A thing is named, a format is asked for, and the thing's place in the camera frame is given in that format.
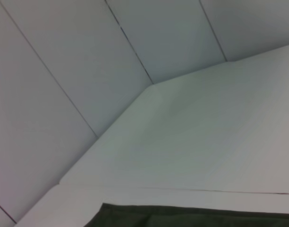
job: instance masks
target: white surface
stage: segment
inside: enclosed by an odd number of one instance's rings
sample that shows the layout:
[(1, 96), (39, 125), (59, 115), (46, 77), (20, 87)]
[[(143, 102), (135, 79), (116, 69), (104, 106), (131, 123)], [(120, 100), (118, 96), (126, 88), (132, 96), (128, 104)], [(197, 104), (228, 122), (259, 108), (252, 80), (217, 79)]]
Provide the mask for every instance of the white surface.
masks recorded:
[(0, 204), (19, 220), (95, 136), (0, 6)]
[(289, 192), (289, 46), (149, 87), (60, 183)]
[(289, 44), (289, 0), (202, 0), (229, 61)]
[(151, 82), (103, 0), (2, 0), (96, 134)]
[(224, 62), (198, 0), (108, 0), (154, 82)]
[(289, 195), (56, 186), (16, 227), (82, 227), (94, 217), (103, 202), (118, 205), (165, 205), (289, 213)]
[(0, 227), (13, 227), (15, 223), (0, 209)]

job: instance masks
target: dark fabric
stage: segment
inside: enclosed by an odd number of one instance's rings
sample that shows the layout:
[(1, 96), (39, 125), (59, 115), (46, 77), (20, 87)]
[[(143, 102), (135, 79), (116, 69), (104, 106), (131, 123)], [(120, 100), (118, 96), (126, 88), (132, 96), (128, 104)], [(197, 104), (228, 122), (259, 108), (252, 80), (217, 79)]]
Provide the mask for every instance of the dark fabric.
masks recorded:
[(103, 204), (85, 227), (289, 227), (289, 214)]

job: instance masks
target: white wall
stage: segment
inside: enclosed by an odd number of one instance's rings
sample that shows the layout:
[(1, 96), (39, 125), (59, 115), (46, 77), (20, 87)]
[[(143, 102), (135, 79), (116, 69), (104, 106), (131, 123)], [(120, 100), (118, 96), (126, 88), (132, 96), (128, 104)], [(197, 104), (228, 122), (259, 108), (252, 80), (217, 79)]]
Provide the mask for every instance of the white wall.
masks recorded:
[(103, 0), (2, 0), (97, 135), (151, 84)]
[(13, 227), (15, 223), (0, 209), (0, 227)]
[(19, 220), (94, 141), (0, 5), (0, 205)]
[(289, 44), (289, 0), (202, 0), (229, 61)]
[(154, 82), (225, 61), (198, 0), (107, 2)]

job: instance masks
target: wall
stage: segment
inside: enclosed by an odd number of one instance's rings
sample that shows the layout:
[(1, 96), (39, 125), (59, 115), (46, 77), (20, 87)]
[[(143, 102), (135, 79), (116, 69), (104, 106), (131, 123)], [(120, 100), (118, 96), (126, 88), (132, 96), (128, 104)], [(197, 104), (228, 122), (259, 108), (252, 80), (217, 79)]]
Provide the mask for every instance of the wall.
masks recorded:
[(105, 2), (0, 3), (3, 209), (18, 221), (150, 84)]
[(229, 61), (289, 45), (289, 0), (202, 0)]
[(95, 140), (0, 5), (0, 205), (19, 220)]
[(103, 0), (2, 3), (97, 135), (151, 84)]
[(198, 0), (107, 0), (153, 82), (225, 61)]

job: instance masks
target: panel seam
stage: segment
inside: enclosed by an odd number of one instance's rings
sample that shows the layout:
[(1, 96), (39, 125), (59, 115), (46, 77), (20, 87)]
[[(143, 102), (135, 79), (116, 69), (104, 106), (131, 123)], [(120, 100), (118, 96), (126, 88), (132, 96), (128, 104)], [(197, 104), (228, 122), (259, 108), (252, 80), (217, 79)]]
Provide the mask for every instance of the panel seam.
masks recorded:
[(110, 5), (108, 4), (107, 0), (104, 0), (104, 2), (106, 3), (106, 5), (107, 5), (107, 7), (108, 7), (109, 11), (110, 11), (110, 12), (111, 12), (111, 14), (113, 15), (113, 17), (114, 17), (114, 19), (116, 20), (116, 22), (117, 22), (118, 26), (120, 27), (120, 29), (121, 29), (122, 33), (124, 34), (124, 36), (125, 36), (125, 38), (126, 38), (127, 42), (129, 43), (130, 47), (132, 48), (132, 51), (134, 52), (134, 54), (135, 54), (135, 55), (136, 55), (136, 57), (138, 58), (138, 60), (139, 60), (140, 64), (142, 65), (142, 67), (144, 68), (144, 70), (145, 70), (145, 72), (146, 72), (146, 74), (147, 74), (148, 78), (150, 79), (151, 83), (152, 83), (152, 84), (154, 84), (154, 82), (153, 82), (152, 78), (150, 77), (150, 74), (148, 73), (148, 71), (146, 70), (146, 68), (145, 68), (144, 64), (143, 64), (143, 63), (142, 63), (142, 61), (140, 60), (140, 58), (139, 58), (139, 56), (138, 56), (138, 54), (137, 54), (137, 52), (136, 52), (136, 50), (135, 50), (134, 46), (132, 45), (132, 43), (131, 43), (131, 42), (130, 42), (130, 40), (128, 39), (128, 37), (127, 37), (127, 35), (126, 35), (126, 33), (125, 33), (124, 29), (121, 27), (121, 25), (120, 25), (120, 23), (119, 23), (118, 19), (116, 18), (115, 14), (114, 14), (113, 10), (111, 9)]
[(65, 96), (69, 99), (69, 101), (71, 102), (71, 104), (74, 106), (74, 108), (77, 110), (77, 112), (79, 113), (79, 115), (82, 117), (82, 119), (84, 120), (84, 122), (88, 125), (88, 127), (90, 128), (90, 130), (93, 132), (94, 136), (96, 138), (99, 138), (97, 136), (97, 134), (94, 132), (94, 130), (92, 129), (92, 127), (90, 126), (90, 124), (88, 123), (88, 121), (84, 118), (84, 116), (82, 115), (82, 113), (79, 111), (79, 109), (76, 107), (76, 105), (73, 103), (72, 99), (69, 97), (69, 95), (65, 92), (65, 90), (63, 89), (63, 87), (60, 85), (60, 83), (58, 82), (58, 80), (55, 78), (55, 76), (53, 75), (53, 73), (51, 72), (51, 70), (48, 68), (48, 66), (45, 64), (45, 62), (43, 61), (43, 59), (40, 57), (40, 55), (37, 53), (37, 51), (35, 50), (35, 48), (31, 45), (31, 43), (29, 42), (29, 40), (27, 39), (27, 37), (25, 36), (25, 34), (23, 33), (23, 31), (21, 30), (21, 28), (18, 26), (18, 24), (15, 22), (14, 18), (11, 16), (11, 14), (8, 12), (8, 10), (6, 9), (6, 7), (3, 5), (3, 3), (0, 0), (0, 5), (2, 6), (2, 8), (5, 10), (6, 14), (8, 15), (8, 17), (11, 19), (11, 21), (13, 22), (13, 24), (15, 25), (15, 27), (18, 29), (18, 31), (20, 32), (20, 34), (23, 36), (23, 38), (26, 40), (26, 42), (28, 43), (28, 45), (31, 47), (31, 49), (33, 50), (33, 52), (35, 53), (35, 55), (37, 56), (37, 58), (40, 60), (40, 62), (43, 64), (43, 66), (46, 68), (46, 70), (48, 71), (48, 73), (52, 76), (52, 78), (54, 79), (54, 81), (57, 83), (57, 85), (60, 87), (60, 89), (63, 91), (63, 93), (65, 94)]
[(8, 213), (4, 210), (4, 208), (2, 208), (1, 205), (0, 205), (0, 209), (14, 222), (14, 224), (17, 224), (17, 222), (11, 217), (10, 214), (8, 214)]
[(209, 17), (207, 16), (207, 13), (206, 13), (206, 11), (205, 11), (205, 9), (204, 9), (204, 7), (203, 7), (203, 4), (202, 4), (201, 0), (199, 0), (199, 4), (200, 4), (200, 6), (201, 6), (201, 9), (202, 9), (205, 17), (206, 17), (207, 22), (209, 23), (209, 26), (210, 26), (210, 28), (211, 28), (211, 30), (212, 30), (212, 33), (213, 33), (213, 35), (214, 35), (214, 37), (215, 37), (215, 39), (216, 39), (216, 42), (217, 42), (217, 44), (218, 44), (218, 46), (219, 46), (219, 49), (220, 49), (220, 51), (221, 51), (221, 53), (222, 53), (222, 55), (223, 55), (223, 57), (224, 57), (224, 60), (225, 60), (225, 61), (228, 61), (228, 59), (226, 58), (226, 56), (225, 56), (225, 54), (224, 54), (224, 50), (223, 50), (223, 48), (222, 48), (222, 46), (221, 46), (221, 44), (220, 44), (220, 42), (219, 42), (219, 39), (218, 39), (218, 37), (217, 37), (217, 35), (216, 35), (216, 33), (215, 33), (215, 30), (214, 30), (214, 28), (212, 27), (211, 21), (210, 21)]

